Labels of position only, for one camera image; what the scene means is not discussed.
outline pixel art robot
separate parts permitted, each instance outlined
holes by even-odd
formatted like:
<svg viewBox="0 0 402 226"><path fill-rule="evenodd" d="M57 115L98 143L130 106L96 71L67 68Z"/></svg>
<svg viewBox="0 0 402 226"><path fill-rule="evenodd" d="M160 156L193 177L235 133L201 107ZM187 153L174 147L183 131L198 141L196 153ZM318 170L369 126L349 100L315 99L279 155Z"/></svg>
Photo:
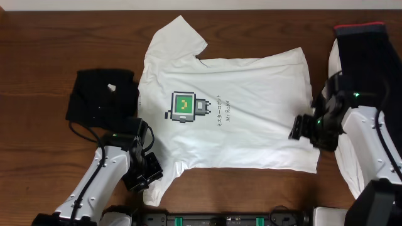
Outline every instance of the pixel art robot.
<svg viewBox="0 0 402 226"><path fill-rule="evenodd" d="M211 113L208 106L211 105L205 99L196 99L193 92L177 92L171 94L170 110L165 112L165 119L168 118L180 123L193 122L195 116L205 116Z"/></svg>

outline t-shirt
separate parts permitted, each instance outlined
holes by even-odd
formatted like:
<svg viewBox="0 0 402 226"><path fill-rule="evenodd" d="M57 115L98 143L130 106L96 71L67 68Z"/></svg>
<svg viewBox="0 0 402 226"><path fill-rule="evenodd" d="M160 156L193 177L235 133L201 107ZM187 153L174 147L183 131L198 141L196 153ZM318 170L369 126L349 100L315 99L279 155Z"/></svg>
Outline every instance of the t-shirt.
<svg viewBox="0 0 402 226"><path fill-rule="evenodd" d="M155 33L145 54L138 116L153 128L151 151L163 168L162 179L145 190L145 204L158 206L172 181L190 168L316 173L319 151L307 139L288 139L295 117L311 114L302 49L199 60L195 56L206 46L179 16Z"/></svg>

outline green tape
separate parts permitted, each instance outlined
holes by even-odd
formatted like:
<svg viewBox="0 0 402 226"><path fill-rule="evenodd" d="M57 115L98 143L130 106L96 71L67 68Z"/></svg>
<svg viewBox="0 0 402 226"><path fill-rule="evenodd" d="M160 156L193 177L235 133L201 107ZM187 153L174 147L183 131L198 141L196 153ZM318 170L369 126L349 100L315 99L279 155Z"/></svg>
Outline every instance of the green tape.
<svg viewBox="0 0 402 226"><path fill-rule="evenodd" d="M176 217L175 218L175 226L183 226L183 218Z"/></svg>
<svg viewBox="0 0 402 226"><path fill-rule="evenodd" d="M264 226L264 218L263 217L257 217L257 226Z"/></svg>

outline folded black garment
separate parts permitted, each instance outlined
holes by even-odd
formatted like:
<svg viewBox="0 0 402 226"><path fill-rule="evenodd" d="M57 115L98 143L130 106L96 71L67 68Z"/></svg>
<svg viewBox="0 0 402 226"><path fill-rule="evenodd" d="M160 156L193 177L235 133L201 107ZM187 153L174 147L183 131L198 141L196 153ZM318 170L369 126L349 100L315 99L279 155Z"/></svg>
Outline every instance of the folded black garment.
<svg viewBox="0 0 402 226"><path fill-rule="evenodd" d="M91 69L77 72L66 120L112 132L136 134L138 84L134 73L122 69Z"/></svg>
<svg viewBox="0 0 402 226"><path fill-rule="evenodd" d="M342 73L352 77L354 90L376 94L377 108L389 90L383 112L389 135L402 156L402 63L384 23L340 25L335 32Z"/></svg>

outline red trim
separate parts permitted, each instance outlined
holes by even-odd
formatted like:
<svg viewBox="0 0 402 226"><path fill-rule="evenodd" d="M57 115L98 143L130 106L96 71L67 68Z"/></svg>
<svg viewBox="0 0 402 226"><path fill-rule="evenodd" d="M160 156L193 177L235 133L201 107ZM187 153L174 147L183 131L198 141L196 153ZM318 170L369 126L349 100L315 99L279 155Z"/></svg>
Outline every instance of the red trim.
<svg viewBox="0 0 402 226"><path fill-rule="evenodd" d="M334 28L338 29L338 28L350 28L353 26L370 26L370 25L385 25L385 23L376 21L376 22L362 23L362 24L342 24L342 25L334 26Z"/></svg>

